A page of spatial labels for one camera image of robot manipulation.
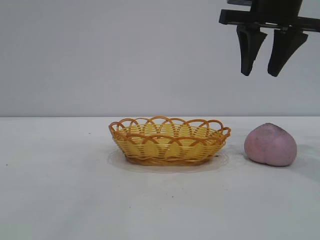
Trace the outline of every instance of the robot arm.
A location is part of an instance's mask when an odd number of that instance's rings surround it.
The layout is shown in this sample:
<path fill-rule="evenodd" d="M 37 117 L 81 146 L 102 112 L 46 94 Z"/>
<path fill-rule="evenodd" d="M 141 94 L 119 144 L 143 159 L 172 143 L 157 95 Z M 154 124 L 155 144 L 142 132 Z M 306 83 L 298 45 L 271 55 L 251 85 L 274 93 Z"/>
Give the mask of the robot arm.
<path fill-rule="evenodd" d="M 228 4 L 251 6 L 250 11 L 221 10 L 219 22 L 237 25 L 241 51 L 241 72 L 249 76 L 267 34 L 274 30 L 273 49 L 268 73 L 277 77 L 294 52 L 304 44 L 304 31 L 320 33 L 320 19 L 299 17 L 303 0 L 227 0 Z"/>

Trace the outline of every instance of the table surface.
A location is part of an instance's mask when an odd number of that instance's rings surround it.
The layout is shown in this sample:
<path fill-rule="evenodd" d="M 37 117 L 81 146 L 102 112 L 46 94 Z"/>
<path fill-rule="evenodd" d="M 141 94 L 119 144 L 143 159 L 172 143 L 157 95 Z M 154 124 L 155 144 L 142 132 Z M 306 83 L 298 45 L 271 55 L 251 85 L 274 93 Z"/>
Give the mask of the table surface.
<path fill-rule="evenodd" d="M 320 117 L 202 118 L 232 136 L 196 167 L 126 162 L 108 129 L 121 117 L 0 118 L 0 239 L 320 239 Z M 295 138 L 291 166 L 247 159 L 267 122 Z"/>

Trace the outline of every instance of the white background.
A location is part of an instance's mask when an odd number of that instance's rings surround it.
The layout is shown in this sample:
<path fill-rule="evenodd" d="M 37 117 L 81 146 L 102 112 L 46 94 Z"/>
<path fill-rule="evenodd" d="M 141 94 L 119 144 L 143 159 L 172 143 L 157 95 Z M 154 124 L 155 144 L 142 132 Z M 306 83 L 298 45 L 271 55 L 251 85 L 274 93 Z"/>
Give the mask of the white background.
<path fill-rule="evenodd" d="M 240 73 L 225 0 L 3 0 L 0 116 L 320 116 L 320 34 L 278 78 Z M 320 18 L 320 1 L 300 16 Z"/>

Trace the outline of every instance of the oval basket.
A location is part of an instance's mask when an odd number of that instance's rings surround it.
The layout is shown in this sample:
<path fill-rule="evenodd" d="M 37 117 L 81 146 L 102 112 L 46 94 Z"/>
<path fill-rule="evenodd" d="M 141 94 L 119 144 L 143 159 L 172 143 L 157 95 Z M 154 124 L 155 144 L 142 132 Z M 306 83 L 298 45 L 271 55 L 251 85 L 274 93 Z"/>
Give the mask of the oval basket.
<path fill-rule="evenodd" d="M 127 160 L 144 166 L 197 166 L 225 144 L 231 129 L 218 120 L 156 116 L 125 118 L 109 125 Z"/>

